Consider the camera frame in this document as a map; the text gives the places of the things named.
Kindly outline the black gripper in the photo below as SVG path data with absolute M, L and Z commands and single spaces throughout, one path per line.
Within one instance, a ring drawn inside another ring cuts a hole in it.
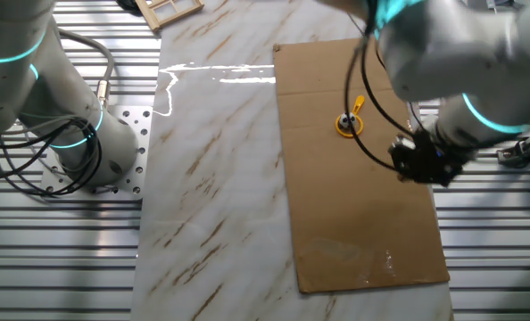
M 461 173 L 468 158 L 461 151 L 435 143 L 432 138 L 425 129 L 420 129 L 418 136 L 397 135 L 388 152 L 403 179 L 448 186 Z

